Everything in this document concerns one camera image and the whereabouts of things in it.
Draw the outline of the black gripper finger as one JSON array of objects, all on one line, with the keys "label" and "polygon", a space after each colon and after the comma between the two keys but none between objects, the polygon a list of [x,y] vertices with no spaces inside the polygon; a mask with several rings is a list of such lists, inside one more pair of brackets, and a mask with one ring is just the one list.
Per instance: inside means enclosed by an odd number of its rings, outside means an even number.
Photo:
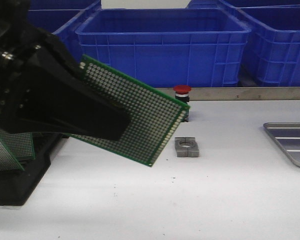
[{"label": "black gripper finger", "polygon": [[12,82],[0,110],[0,129],[10,133],[63,133],[119,140],[131,119],[59,64],[30,62]]},{"label": "black gripper finger", "polygon": [[37,82],[39,83],[79,83],[82,71],[78,62],[60,39],[41,32],[37,43]]}]

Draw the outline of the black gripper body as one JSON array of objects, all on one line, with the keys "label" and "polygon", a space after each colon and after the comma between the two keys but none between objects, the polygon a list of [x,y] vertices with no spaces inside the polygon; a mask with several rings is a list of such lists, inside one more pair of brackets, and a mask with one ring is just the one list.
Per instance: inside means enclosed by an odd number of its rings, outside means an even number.
[{"label": "black gripper body", "polygon": [[48,133],[39,86],[48,79],[50,34],[27,20],[29,0],[0,0],[0,129]]}]

